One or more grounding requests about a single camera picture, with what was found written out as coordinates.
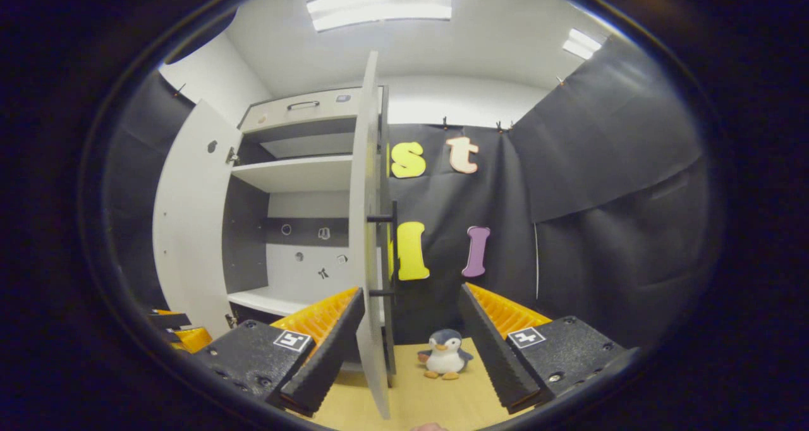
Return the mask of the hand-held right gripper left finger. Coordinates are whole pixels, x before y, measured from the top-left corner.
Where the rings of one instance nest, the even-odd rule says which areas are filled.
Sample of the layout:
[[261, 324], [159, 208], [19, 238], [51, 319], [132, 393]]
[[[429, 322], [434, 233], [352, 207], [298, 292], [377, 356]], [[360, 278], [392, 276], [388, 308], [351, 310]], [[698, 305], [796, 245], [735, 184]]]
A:
[[363, 290], [354, 287], [273, 324], [245, 320], [193, 357], [231, 390], [311, 417], [340, 373], [365, 313]]

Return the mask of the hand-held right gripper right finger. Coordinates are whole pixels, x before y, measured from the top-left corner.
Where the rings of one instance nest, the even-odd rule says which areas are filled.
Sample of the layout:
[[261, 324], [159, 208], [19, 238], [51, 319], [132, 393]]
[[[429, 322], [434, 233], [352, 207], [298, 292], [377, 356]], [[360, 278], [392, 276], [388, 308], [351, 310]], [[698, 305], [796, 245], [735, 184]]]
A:
[[575, 316], [555, 320], [465, 283], [458, 307], [503, 408], [555, 407], [618, 379], [638, 359]]

